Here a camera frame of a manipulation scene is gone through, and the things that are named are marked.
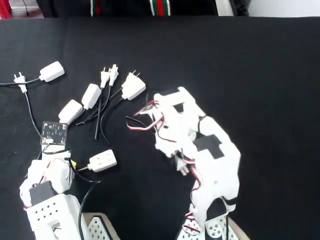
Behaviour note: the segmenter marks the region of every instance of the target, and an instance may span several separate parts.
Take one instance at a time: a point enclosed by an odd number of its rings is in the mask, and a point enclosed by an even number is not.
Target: white wall
[[[251,17],[320,16],[320,0],[251,0]]]

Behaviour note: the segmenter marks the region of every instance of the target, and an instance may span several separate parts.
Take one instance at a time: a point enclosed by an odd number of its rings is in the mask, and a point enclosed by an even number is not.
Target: circuit board
[[[41,144],[66,145],[66,123],[44,121],[42,124]]]

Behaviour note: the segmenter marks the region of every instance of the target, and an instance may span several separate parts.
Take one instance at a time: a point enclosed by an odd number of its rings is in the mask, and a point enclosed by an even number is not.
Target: perforated plastic part
[[[80,240],[79,210],[80,204],[75,196],[61,193],[29,207],[26,213],[37,240]],[[84,239],[90,240],[83,216],[81,226]]]
[[[108,232],[99,217],[95,216],[92,218],[88,225],[88,229],[92,240],[110,240]]]
[[[185,220],[183,225],[189,225],[193,228],[200,229],[196,221]],[[224,216],[216,217],[214,219],[208,220],[205,223],[206,234],[212,239],[226,240],[227,228],[226,228],[226,218]],[[206,234],[202,231],[196,234],[195,231],[190,230],[187,227],[182,227],[176,240],[205,240]],[[229,225],[229,240],[238,240],[235,232]]]
[[[208,220],[205,222],[205,229],[207,234],[212,239],[218,239],[222,236],[221,240],[226,240],[227,238],[227,225],[226,225],[226,218],[224,216],[219,216],[214,219]],[[238,240],[235,232],[232,230],[231,226],[229,225],[229,240]]]

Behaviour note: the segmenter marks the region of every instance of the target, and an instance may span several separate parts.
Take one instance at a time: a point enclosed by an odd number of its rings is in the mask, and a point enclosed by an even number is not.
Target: cord
[[[82,171],[87,170],[87,169],[88,169],[88,166],[85,166],[83,168],[78,169],[77,172],[82,172]]]
[[[40,157],[42,155],[42,150],[39,152],[38,156],[36,157],[37,160],[40,160]]]
[[[229,240],[229,216],[228,215],[225,216],[225,225],[226,225],[225,240]]]
[[[59,150],[59,151],[45,151],[50,145],[51,145],[51,143],[48,143],[47,146],[45,146],[41,152],[42,152],[43,154],[53,155],[53,154],[65,153],[65,152],[68,152],[68,151],[71,150],[71,147],[68,147],[68,148],[66,148],[66,149]]]
[[[27,9],[27,4],[25,2],[25,0],[22,0],[24,6],[25,6],[25,12],[26,12],[26,15],[29,16],[29,12],[28,12],[28,9]]]
[[[71,159],[68,158],[68,162],[69,162],[69,165],[72,169],[72,171],[74,172],[74,174],[79,177],[80,179],[86,181],[87,183],[93,183],[93,185],[90,187],[90,189],[88,190],[88,192],[84,195],[84,198],[82,200],[82,203],[81,203],[81,206],[80,206],[80,210],[79,210],[79,216],[78,216],[78,227],[79,227],[79,233],[80,233],[80,237],[81,237],[81,240],[85,240],[85,237],[84,237],[84,233],[82,231],[82,226],[81,226],[81,216],[82,216],[82,212],[83,212],[83,209],[84,209],[84,205],[86,203],[86,200],[88,199],[88,196],[89,194],[93,191],[93,189],[95,188],[95,186],[97,186],[98,184],[101,183],[101,181],[93,181],[93,180],[89,180],[87,179],[86,177],[82,176],[80,173],[78,173],[78,171],[75,170],[72,162],[71,162]]]
[[[100,95],[100,101],[99,101],[99,107],[98,107],[98,115],[97,115],[97,120],[96,120],[96,127],[95,127],[95,134],[94,134],[94,140],[98,139],[98,133],[99,133],[99,124],[100,124],[100,120],[101,120],[101,105],[102,105],[102,91],[103,88],[101,88],[101,95]],[[108,86],[108,95],[106,97],[106,101],[104,104],[104,107],[107,106],[108,101],[109,101],[109,97],[110,97],[110,93],[111,93],[111,86]]]
[[[126,119],[129,119],[129,120],[131,120],[131,121],[134,121],[134,122],[136,122],[136,123],[138,123],[138,124],[141,124],[141,125],[144,126],[145,128],[148,127],[145,123],[143,123],[142,121],[140,121],[140,120],[138,120],[138,119],[136,119],[136,118],[133,118],[133,117],[130,117],[130,116],[125,116],[125,118],[126,118]],[[152,133],[153,135],[156,135],[151,129],[149,129],[149,131],[150,131],[150,133]]]
[[[27,85],[27,84],[32,84],[36,81],[39,81],[40,78],[36,78],[30,81],[25,81],[25,82],[9,82],[9,83],[0,83],[0,87],[5,87],[5,86],[16,86],[16,85]]]
[[[98,106],[98,119],[96,120],[96,126],[95,126],[95,133],[94,133],[94,140],[97,140],[98,139],[98,131],[99,131],[99,124],[100,124],[100,117],[101,117],[101,107],[102,107],[102,94],[103,94],[103,91],[104,91],[104,88],[103,87],[100,87],[101,89],[101,94],[100,94],[100,97],[99,97],[99,106]]]
[[[31,104],[30,104],[30,101],[29,101],[29,97],[28,97],[27,92],[25,92],[24,95],[25,95],[26,102],[27,102],[27,104],[28,104],[29,115],[30,115],[30,118],[31,118],[31,121],[32,121],[32,125],[33,125],[34,129],[36,130],[36,133],[37,133],[37,134],[39,135],[39,137],[41,138],[41,133],[40,133],[39,129],[37,128],[37,125],[36,125],[35,120],[34,120],[34,116],[33,116],[33,114],[32,114]]]
[[[119,93],[121,93],[122,91],[122,87],[120,89],[118,89],[117,91],[115,91],[114,94],[112,94],[110,97],[109,97],[109,101],[111,101],[116,95],[118,95]],[[103,103],[103,106],[101,108],[101,112],[106,108],[107,106],[107,101],[105,101]],[[78,122],[76,124],[76,126],[79,126],[81,124],[86,124],[88,121],[91,121],[92,119],[95,119],[96,117],[98,116],[98,109],[96,109],[95,111],[93,111],[89,116],[86,117],[86,119],[84,119],[83,121],[81,122]]]
[[[123,98],[120,98],[120,99],[111,107],[111,109],[115,108],[119,103],[122,102],[122,100],[123,100]],[[102,134],[104,140],[106,141],[106,143],[107,143],[109,146],[110,146],[110,142],[108,141],[108,139],[107,139],[107,137],[106,137],[106,135],[105,135],[105,133],[104,133],[103,124],[102,124],[102,123],[103,123],[104,116],[105,116],[107,113],[111,112],[111,109],[110,109],[109,111],[105,111],[105,112],[102,114],[101,119],[100,119],[100,131],[101,131],[101,134]]]

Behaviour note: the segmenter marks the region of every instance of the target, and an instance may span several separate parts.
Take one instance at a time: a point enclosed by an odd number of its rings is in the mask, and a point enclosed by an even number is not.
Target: black cloth
[[[34,118],[58,121],[103,67],[118,64],[114,90],[137,70],[149,91],[184,86],[241,152],[240,189],[230,214],[252,238],[311,239],[317,231],[319,182],[319,18],[75,18],[0,21],[1,82],[31,80],[60,61],[65,76],[29,85]],[[85,212],[102,212],[121,239],[174,239],[188,211],[194,179],[155,149],[149,132],[130,131],[126,115],[145,95],[124,101],[106,122],[118,166],[98,174]],[[0,88],[0,236],[33,239],[19,197],[40,140],[25,96]],[[95,122],[71,126],[67,145],[84,167],[109,149],[94,141]],[[76,178],[81,201],[89,186]]]
[[[45,18],[90,16],[91,0],[36,1]],[[100,0],[97,2],[102,16],[152,16],[149,0]],[[172,15],[218,15],[214,0],[170,0],[169,2]]]

